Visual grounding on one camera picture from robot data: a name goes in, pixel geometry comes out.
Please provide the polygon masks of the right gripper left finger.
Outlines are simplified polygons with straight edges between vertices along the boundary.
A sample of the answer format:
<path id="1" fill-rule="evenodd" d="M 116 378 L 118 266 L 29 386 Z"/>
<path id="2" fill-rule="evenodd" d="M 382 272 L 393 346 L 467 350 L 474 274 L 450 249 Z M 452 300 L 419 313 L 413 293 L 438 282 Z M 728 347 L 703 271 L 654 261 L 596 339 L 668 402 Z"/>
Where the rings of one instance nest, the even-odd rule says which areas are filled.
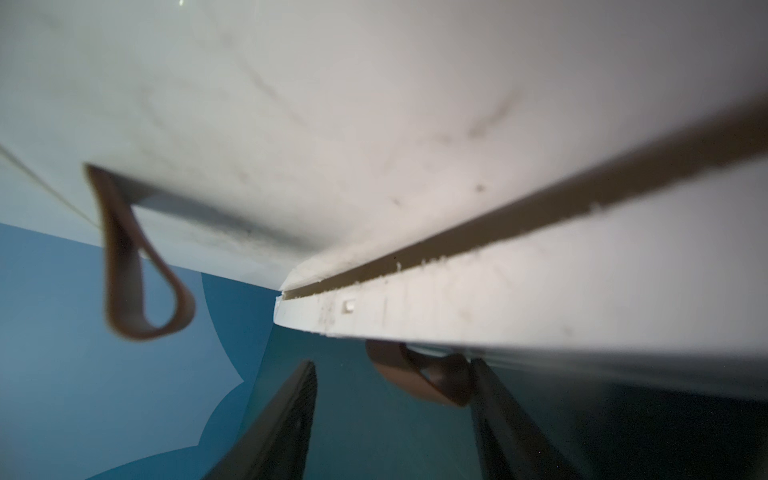
<path id="1" fill-rule="evenodd" d="M 317 398 L 315 364 L 303 361 L 207 479 L 301 479 Z"/>

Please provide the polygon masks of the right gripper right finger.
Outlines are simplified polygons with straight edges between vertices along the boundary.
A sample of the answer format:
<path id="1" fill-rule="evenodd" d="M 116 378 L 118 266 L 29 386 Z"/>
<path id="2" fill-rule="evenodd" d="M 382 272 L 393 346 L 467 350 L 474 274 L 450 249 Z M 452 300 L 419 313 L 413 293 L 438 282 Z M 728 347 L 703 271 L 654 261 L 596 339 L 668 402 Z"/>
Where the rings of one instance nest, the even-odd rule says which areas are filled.
<path id="1" fill-rule="evenodd" d="M 499 377 L 480 359 L 470 362 L 471 413 L 484 479 L 580 479 Z"/>

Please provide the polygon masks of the white three-drawer cabinet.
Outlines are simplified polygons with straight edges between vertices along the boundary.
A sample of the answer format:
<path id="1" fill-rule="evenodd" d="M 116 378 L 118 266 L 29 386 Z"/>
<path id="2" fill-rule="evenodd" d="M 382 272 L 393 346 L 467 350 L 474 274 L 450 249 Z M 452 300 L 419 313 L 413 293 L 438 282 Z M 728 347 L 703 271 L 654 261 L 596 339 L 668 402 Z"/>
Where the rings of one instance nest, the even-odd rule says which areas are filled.
<path id="1" fill-rule="evenodd" d="M 763 1 L 5 1 L 1 219 L 274 320 L 767 397 Z"/>

